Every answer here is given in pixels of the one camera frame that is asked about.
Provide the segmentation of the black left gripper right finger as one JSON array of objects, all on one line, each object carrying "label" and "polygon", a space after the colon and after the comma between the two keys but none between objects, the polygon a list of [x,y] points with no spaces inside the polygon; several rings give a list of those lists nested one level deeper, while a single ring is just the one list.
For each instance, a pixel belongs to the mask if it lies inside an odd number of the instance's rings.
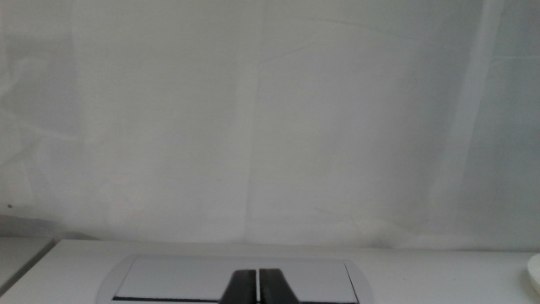
[{"label": "black left gripper right finger", "polygon": [[281,269],[259,269],[261,304],[299,304]]}]

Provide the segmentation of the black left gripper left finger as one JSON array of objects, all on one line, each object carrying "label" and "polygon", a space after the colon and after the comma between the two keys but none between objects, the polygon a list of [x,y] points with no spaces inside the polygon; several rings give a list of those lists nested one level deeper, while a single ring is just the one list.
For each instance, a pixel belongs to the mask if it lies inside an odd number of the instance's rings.
[{"label": "black left gripper left finger", "polygon": [[256,304],[257,272],[254,269],[236,270],[219,299],[219,304]]}]

